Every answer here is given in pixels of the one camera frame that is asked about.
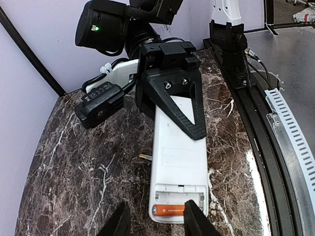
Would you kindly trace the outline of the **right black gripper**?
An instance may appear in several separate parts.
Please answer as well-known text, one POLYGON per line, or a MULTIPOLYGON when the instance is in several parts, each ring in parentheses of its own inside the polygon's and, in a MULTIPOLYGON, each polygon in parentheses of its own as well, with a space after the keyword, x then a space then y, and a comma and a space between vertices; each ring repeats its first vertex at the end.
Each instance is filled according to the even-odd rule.
POLYGON ((190 42, 152 43, 139 53, 135 102, 155 119, 161 110, 192 140, 206 137, 199 59, 190 42))

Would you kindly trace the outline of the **left gripper black triangular left finger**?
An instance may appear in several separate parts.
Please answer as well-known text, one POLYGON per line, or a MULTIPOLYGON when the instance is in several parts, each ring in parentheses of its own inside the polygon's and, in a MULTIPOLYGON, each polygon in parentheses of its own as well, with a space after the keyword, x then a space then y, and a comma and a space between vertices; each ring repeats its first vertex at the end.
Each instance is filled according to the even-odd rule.
POLYGON ((130 236, 131 216, 128 202, 121 202, 97 236, 130 236))

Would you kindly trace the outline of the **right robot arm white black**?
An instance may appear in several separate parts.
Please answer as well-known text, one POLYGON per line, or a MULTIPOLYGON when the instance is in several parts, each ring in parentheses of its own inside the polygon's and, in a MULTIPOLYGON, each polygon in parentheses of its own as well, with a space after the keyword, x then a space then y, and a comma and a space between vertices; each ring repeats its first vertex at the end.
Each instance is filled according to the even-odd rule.
POLYGON ((75 113, 86 129, 95 128, 119 111, 135 90, 138 109, 154 118, 161 109, 186 135, 206 136, 200 61, 191 42, 161 39, 152 24, 172 23, 180 0, 91 0, 78 22, 75 44, 116 57, 109 68, 85 82, 85 96, 75 113))

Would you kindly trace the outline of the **white remote control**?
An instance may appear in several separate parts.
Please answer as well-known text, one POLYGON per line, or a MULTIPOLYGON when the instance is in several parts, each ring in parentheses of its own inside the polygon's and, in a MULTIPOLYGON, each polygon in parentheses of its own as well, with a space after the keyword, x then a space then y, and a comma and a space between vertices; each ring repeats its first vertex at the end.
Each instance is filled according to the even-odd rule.
POLYGON ((184 216, 153 216, 153 205, 193 200, 209 212, 206 140, 192 140, 161 110, 156 111, 148 214, 158 223, 182 224, 184 216))

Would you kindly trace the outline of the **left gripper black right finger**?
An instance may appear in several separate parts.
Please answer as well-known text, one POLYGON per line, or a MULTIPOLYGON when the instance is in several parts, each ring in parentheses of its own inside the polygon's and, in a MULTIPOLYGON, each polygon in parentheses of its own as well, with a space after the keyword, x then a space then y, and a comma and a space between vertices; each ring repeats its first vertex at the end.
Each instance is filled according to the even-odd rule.
POLYGON ((219 235, 219 232, 193 200, 185 202, 184 228, 186 236, 219 235))

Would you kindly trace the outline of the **orange AA battery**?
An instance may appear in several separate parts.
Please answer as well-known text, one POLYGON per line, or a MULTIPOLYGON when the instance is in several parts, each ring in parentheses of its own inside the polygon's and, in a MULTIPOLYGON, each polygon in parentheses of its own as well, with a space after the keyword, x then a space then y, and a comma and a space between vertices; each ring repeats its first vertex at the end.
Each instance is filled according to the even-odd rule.
POLYGON ((152 214, 157 217, 183 216, 184 205, 153 205, 152 214))

